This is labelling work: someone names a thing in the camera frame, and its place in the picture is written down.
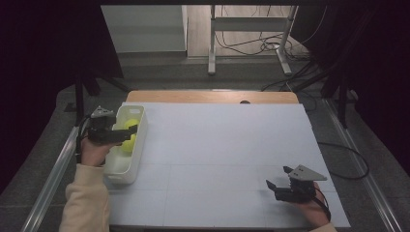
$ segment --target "yellow object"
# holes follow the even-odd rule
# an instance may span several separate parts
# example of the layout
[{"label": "yellow object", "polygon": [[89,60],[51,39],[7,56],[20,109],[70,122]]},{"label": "yellow object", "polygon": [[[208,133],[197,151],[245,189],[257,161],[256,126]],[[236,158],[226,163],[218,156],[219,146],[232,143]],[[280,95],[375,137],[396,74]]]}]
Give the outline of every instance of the yellow object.
[{"label": "yellow object", "polygon": [[135,144],[136,134],[131,135],[130,140],[125,140],[123,145],[121,145],[121,149],[126,153],[131,153],[133,150],[133,145]]},{"label": "yellow object", "polygon": [[132,126],[135,126],[135,125],[139,125],[139,120],[137,120],[137,119],[129,119],[129,120],[127,120],[127,122],[124,124],[124,129],[129,129],[130,127],[132,127]]}]

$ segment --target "gray floor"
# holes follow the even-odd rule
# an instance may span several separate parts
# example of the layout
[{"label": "gray floor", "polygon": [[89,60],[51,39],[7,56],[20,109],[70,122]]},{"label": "gray floor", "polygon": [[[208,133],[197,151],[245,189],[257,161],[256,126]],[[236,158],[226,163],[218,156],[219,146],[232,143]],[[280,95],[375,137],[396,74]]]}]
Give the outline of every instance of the gray floor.
[{"label": "gray floor", "polygon": [[[233,89],[258,91],[265,84],[286,78],[275,57],[259,59],[219,58],[215,76],[208,76],[206,59],[186,59],[172,56],[141,58],[130,55],[120,57],[125,79],[119,81],[133,89],[140,90]],[[303,65],[304,63],[301,62],[292,62],[291,67],[297,71]],[[102,80],[99,80],[99,83],[102,92],[98,97],[86,97],[86,110],[90,112],[99,104],[105,108],[118,108],[126,99],[127,93]],[[316,83],[307,88],[305,93],[298,94],[299,100],[307,110],[317,140],[341,143],[340,135],[320,98],[321,84],[320,82]],[[268,91],[276,91],[277,89],[278,87],[275,87]],[[67,104],[73,100],[73,86],[59,93],[56,109],[42,136],[13,181],[0,196],[1,231],[18,231],[26,220],[73,127],[75,113],[64,111]],[[408,175],[362,121],[360,115],[354,110],[354,103],[348,104],[347,124],[359,151],[369,162],[371,175],[392,206],[396,218],[402,226],[402,231],[410,231],[410,179]],[[330,147],[321,146],[320,148],[329,169],[339,173],[357,173],[349,157],[350,153]],[[72,159],[39,231],[58,230],[65,204],[64,189],[73,180],[73,174],[74,160]],[[388,231],[362,181],[332,178],[352,225],[349,229],[340,229],[339,231]],[[114,227],[113,230],[134,231],[118,227]]]}]

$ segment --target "metal frame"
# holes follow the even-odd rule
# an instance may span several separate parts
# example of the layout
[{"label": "metal frame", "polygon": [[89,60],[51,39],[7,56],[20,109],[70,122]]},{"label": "metal frame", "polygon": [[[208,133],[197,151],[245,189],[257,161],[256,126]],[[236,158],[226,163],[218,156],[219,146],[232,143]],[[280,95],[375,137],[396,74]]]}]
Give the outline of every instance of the metal frame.
[{"label": "metal frame", "polygon": [[[339,133],[341,139],[343,140],[344,145],[356,151],[359,151],[352,136],[350,135],[349,130],[345,129],[343,125],[340,123],[340,121],[338,120],[337,110],[334,104],[332,103],[332,101],[329,99],[324,99],[323,102],[325,104],[326,109],[328,110],[328,113],[332,117],[332,120],[337,128],[337,132]],[[366,166],[364,162],[361,159],[359,159],[357,156],[352,156],[352,160],[358,172],[361,174],[364,174],[366,170]],[[379,188],[376,181],[374,180],[373,176],[371,175],[371,172],[367,175],[367,177],[363,179],[363,183],[367,189],[367,192],[371,200],[374,203],[374,206],[379,212],[380,217],[385,223],[387,230],[389,232],[402,232],[403,230],[401,229],[400,224],[398,223],[396,219],[396,216],[392,210],[392,207],[390,206],[389,202],[386,199],[386,196],[384,195],[384,193],[382,192],[382,190]]]},{"label": "metal frame", "polygon": [[292,71],[284,53],[290,28],[295,18],[296,6],[291,6],[288,17],[215,17],[215,5],[211,6],[211,42],[209,48],[208,74],[216,73],[216,46],[217,31],[247,31],[247,32],[283,32],[280,44],[276,46],[276,53],[285,75]]},{"label": "metal frame", "polygon": [[74,127],[66,141],[63,149],[61,150],[60,156],[55,162],[47,180],[45,181],[44,187],[39,194],[39,197],[34,203],[34,206],[28,215],[26,221],[21,228],[21,231],[37,231],[40,224],[43,221],[44,215],[47,212],[48,206],[57,190],[61,178],[66,172],[67,165],[75,150],[75,139],[78,134],[78,127]]}]

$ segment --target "black curtain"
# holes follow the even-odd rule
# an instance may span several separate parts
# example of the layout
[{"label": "black curtain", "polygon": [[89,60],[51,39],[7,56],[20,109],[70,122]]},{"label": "black curtain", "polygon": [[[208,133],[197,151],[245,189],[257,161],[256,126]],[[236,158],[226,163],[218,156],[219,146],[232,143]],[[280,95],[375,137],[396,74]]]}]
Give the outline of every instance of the black curtain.
[{"label": "black curtain", "polygon": [[82,74],[96,95],[90,70],[123,75],[97,1],[17,0],[0,8],[1,192],[43,132],[59,91]]},{"label": "black curtain", "polygon": [[409,4],[385,2],[351,57],[350,88],[357,111],[410,173]]}]

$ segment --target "metal rail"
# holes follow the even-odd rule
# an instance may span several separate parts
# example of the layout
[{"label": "metal rail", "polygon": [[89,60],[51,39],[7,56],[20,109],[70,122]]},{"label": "metal rail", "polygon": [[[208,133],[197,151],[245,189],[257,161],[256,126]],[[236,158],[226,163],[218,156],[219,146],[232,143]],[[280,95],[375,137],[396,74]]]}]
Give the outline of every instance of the metal rail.
[{"label": "metal rail", "polygon": [[[345,129],[343,125],[340,123],[340,121],[337,118],[337,110],[332,103],[331,100],[324,99],[323,100],[326,109],[328,110],[329,114],[332,117],[332,120],[337,128],[337,132],[339,133],[341,139],[343,140],[343,143],[345,146],[354,149],[356,151],[359,151],[352,136],[350,135],[350,132],[348,129]],[[360,174],[364,174],[366,167],[364,162],[361,159],[358,159],[357,156],[352,156],[353,163],[358,170]],[[401,229],[395,213],[393,212],[392,207],[390,206],[389,202],[386,199],[386,196],[382,192],[382,190],[379,188],[377,185],[376,181],[374,180],[373,176],[371,175],[371,172],[368,174],[367,177],[363,179],[363,183],[365,184],[365,187],[367,189],[367,192],[373,201],[377,211],[380,214],[380,217],[382,218],[383,222],[385,223],[385,226],[389,232],[402,232],[403,230]]]},{"label": "metal rail", "polygon": [[21,231],[37,231],[40,224],[43,221],[44,215],[47,212],[48,206],[54,196],[57,187],[60,184],[61,178],[66,172],[67,165],[75,150],[75,138],[78,134],[78,127],[74,127],[66,141],[61,153],[54,164],[47,180],[45,181],[44,187],[39,194],[39,197],[34,203],[34,206],[28,215],[26,221],[24,222]]}]

